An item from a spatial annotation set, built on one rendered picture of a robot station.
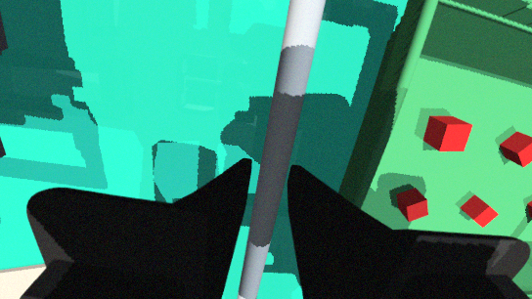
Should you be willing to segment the green plastic tray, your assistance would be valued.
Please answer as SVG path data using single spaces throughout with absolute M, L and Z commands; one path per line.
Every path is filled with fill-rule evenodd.
M 512 279 L 532 299 L 532 161 L 500 144 L 532 137 L 532 0 L 408 0 L 390 35 L 338 193 L 392 230 L 508 235 L 530 257 Z M 465 151 L 423 141 L 430 115 L 473 124 Z M 408 222 L 396 194 L 416 188 L 428 216 Z M 460 207 L 476 194 L 484 228 Z

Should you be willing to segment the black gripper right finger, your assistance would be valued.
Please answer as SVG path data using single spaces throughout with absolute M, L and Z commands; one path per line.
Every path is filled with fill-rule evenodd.
M 417 274 L 513 279 L 531 253 L 508 235 L 392 230 L 300 165 L 288 214 L 303 299 L 397 299 Z

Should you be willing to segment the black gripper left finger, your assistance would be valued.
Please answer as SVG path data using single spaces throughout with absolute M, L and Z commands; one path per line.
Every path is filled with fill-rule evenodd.
M 178 278 L 184 299 L 222 299 L 251 169 L 242 158 L 173 203 L 54 187 L 33 194 L 26 215 L 46 267 L 59 259 Z

